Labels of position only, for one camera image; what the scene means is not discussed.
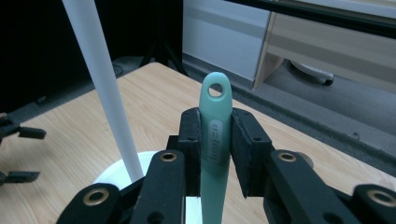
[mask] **white base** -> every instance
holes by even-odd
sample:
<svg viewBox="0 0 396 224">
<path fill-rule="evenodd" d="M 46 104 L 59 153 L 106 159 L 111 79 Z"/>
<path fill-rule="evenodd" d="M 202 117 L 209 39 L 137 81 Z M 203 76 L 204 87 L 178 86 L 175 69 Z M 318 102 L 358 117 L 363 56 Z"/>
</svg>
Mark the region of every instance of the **white base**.
<svg viewBox="0 0 396 224">
<path fill-rule="evenodd" d="M 157 153 L 157 151 L 146 151 L 138 153 L 140 165 L 142 166 L 144 175 L 146 175 L 149 169 L 149 163 L 151 162 L 151 158 L 155 153 Z M 124 189 L 125 187 L 132 184 L 123 160 L 116 161 L 115 163 L 110 165 L 96 178 L 93 183 L 108 183 L 117 186 L 119 189 Z M 186 197 L 186 224 L 201 223 L 201 199 L 197 197 Z"/>
</svg>

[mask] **gray floor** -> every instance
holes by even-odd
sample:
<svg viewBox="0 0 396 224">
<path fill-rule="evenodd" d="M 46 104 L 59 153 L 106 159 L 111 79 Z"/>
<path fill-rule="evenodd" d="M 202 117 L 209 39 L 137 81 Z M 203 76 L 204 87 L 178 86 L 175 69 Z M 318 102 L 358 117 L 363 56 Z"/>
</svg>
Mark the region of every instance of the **gray floor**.
<svg viewBox="0 0 396 224">
<path fill-rule="evenodd" d="M 141 57 L 113 62 L 121 77 L 140 64 Z M 221 68 L 183 56 L 189 76 L 202 81 L 212 71 L 228 74 L 233 98 L 300 130 L 361 161 L 396 176 L 396 95 L 335 77 L 330 86 L 302 74 L 284 62 L 257 90 L 252 83 Z M 93 89 L 91 82 L 31 103 L 10 114 L 24 122 Z"/>
</svg>

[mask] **dark background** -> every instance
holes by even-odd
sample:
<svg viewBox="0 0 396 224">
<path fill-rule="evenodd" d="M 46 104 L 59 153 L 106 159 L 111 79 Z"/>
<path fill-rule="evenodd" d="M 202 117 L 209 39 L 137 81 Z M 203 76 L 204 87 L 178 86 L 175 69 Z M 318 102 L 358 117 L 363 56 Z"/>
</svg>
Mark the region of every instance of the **dark background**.
<svg viewBox="0 0 396 224">
<path fill-rule="evenodd" d="M 153 2 L 96 0 L 112 60 L 144 56 L 156 38 Z M 166 37 L 181 60 L 182 0 L 165 1 Z M 0 112 L 91 80 L 61 0 L 0 2 Z"/>
</svg>

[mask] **screw hole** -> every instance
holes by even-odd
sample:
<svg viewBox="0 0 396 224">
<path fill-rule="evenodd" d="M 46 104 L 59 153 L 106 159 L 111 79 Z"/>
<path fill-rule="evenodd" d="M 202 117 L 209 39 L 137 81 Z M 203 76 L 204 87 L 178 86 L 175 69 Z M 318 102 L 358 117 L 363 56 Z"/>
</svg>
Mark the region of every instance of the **screw hole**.
<svg viewBox="0 0 396 224">
<path fill-rule="evenodd" d="M 290 153 L 283 152 L 278 155 L 282 161 L 296 161 L 297 158 Z"/>
<path fill-rule="evenodd" d="M 386 207 L 396 207 L 396 198 L 384 191 L 371 189 L 367 191 L 367 195 L 376 203 L 382 204 Z"/>
<path fill-rule="evenodd" d="M 149 224 L 161 224 L 163 223 L 163 213 L 161 212 L 152 212 L 148 215 L 148 223 Z"/>
<path fill-rule="evenodd" d="M 107 189 L 92 189 L 84 196 L 83 202 L 87 206 L 94 206 L 104 202 L 107 197 Z"/>
<path fill-rule="evenodd" d="M 161 160 L 163 161 L 174 161 L 177 155 L 175 153 L 165 153 L 161 156 Z"/>
</svg>

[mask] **white pole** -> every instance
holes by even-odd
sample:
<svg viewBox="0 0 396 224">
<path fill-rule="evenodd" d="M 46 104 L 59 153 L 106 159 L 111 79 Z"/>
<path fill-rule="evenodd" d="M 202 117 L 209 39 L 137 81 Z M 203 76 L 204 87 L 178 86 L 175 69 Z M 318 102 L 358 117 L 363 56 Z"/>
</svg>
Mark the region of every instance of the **white pole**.
<svg viewBox="0 0 396 224">
<path fill-rule="evenodd" d="M 143 172 L 123 108 L 96 5 L 93 0 L 63 0 L 63 2 L 126 170 L 134 183 L 143 177 Z"/>
</svg>

